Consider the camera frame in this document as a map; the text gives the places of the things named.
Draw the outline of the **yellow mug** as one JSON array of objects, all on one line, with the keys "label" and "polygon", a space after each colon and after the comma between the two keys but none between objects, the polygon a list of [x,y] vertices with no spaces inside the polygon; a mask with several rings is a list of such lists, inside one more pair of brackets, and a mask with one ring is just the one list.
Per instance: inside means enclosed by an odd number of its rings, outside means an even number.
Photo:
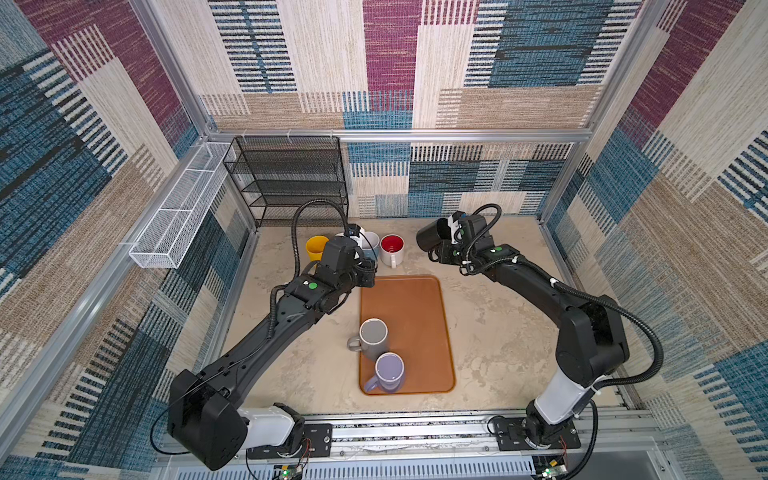
[{"label": "yellow mug", "polygon": [[319,261],[322,258],[326,244],[329,238],[323,235],[316,235],[307,240],[305,250],[310,261]]}]

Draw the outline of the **teal blue mug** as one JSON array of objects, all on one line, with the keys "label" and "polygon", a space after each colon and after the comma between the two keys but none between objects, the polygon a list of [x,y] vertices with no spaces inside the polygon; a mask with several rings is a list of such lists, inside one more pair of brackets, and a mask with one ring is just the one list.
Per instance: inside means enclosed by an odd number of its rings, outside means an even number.
[{"label": "teal blue mug", "polygon": [[380,237],[373,231],[365,231],[360,235],[361,248],[367,258],[377,262],[380,252]]}]

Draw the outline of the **white mug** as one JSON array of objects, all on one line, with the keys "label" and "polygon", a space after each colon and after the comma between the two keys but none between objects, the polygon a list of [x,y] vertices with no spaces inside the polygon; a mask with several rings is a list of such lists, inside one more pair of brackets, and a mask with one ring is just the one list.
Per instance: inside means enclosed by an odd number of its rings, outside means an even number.
[{"label": "white mug", "polygon": [[380,260],[392,269],[397,268],[404,259],[404,239],[397,234],[387,234],[380,241]]}]

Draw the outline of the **brown plastic tray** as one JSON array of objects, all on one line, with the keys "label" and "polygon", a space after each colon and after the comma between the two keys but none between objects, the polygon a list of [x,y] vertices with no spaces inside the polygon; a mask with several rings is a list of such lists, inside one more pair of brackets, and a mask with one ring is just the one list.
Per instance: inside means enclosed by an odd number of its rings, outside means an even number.
[{"label": "brown plastic tray", "polygon": [[389,350],[404,361],[398,395],[442,394],[456,384],[441,285],[434,275],[381,276],[364,288],[360,320],[382,320]]}]

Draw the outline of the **grey mug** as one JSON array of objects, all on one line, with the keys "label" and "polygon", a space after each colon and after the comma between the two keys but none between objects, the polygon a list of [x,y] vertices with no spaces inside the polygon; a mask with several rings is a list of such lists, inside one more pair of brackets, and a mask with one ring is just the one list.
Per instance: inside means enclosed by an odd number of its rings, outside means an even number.
[{"label": "grey mug", "polygon": [[359,327],[358,333],[347,340],[347,349],[361,353],[365,358],[375,362],[389,350],[389,329],[379,318],[365,320]]}]

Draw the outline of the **purple mug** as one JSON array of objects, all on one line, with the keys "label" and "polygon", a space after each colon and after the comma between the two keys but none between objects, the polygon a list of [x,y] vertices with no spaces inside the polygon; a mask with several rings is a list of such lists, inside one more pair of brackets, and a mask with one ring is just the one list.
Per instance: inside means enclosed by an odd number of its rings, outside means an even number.
[{"label": "purple mug", "polygon": [[365,393],[379,389],[384,393],[398,392],[405,381],[405,363],[394,352],[386,352],[378,357],[374,364],[374,374],[363,386]]}]

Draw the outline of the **black mug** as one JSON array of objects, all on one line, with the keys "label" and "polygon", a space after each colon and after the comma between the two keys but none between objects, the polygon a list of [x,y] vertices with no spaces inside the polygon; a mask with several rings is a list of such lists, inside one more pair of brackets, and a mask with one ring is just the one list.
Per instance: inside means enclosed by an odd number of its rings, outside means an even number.
[{"label": "black mug", "polygon": [[451,228],[446,218],[439,218],[417,232],[416,243],[426,253],[438,253],[452,241]]}]

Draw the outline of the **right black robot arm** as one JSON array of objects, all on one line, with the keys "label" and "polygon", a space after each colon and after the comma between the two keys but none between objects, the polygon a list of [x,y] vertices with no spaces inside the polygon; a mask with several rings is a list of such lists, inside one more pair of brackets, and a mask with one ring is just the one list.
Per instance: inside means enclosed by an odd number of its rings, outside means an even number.
[{"label": "right black robot arm", "polygon": [[[455,265],[465,277],[484,276],[511,289],[557,328],[557,369],[545,390],[528,404],[521,422],[526,443],[545,449],[560,439],[600,390],[653,378],[663,366],[664,350],[652,328],[613,298],[575,289],[518,249],[495,243],[491,229],[502,209],[495,203],[489,207],[495,212],[491,220],[480,209],[436,220],[418,232],[417,244],[435,263]],[[646,336],[652,361],[638,374],[616,378],[614,372],[630,358],[626,322]]]}]

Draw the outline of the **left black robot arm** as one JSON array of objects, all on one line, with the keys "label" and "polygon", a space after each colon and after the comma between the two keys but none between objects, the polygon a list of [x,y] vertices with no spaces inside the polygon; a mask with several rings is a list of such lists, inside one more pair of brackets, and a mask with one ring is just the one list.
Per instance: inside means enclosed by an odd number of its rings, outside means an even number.
[{"label": "left black robot arm", "polygon": [[282,457],[307,454],[310,441],[304,417],[283,403],[247,414],[241,407],[257,380],[286,348],[323,317],[344,305],[356,288],[375,284],[376,265],[351,236],[347,215],[328,199],[300,205],[294,218],[310,207],[328,206],[341,219],[343,234],[326,243],[321,258],[303,267],[294,262],[294,276],[272,288],[265,318],[220,358],[193,373],[175,376],[169,401],[160,418],[168,435],[216,471],[242,450],[271,448]]}]

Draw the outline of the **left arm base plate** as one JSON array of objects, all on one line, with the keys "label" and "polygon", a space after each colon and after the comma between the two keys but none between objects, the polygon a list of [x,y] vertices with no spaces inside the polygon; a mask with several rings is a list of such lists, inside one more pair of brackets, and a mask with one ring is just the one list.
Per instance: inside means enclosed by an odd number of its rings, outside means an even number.
[{"label": "left arm base plate", "polygon": [[258,446],[246,450],[248,460],[325,458],[330,456],[333,426],[330,423],[295,427],[279,446]]}]

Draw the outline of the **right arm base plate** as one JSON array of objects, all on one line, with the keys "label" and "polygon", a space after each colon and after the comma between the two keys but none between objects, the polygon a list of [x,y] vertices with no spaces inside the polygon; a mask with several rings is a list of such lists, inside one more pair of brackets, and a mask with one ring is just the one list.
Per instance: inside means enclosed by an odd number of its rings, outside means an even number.
[{"label": "right arm base plate", "polygon": [[490,433],[500,451],[532,451],[578,449],[582,446],[572,419],[550,425],[537,417],[503,417],[490,419]]}]

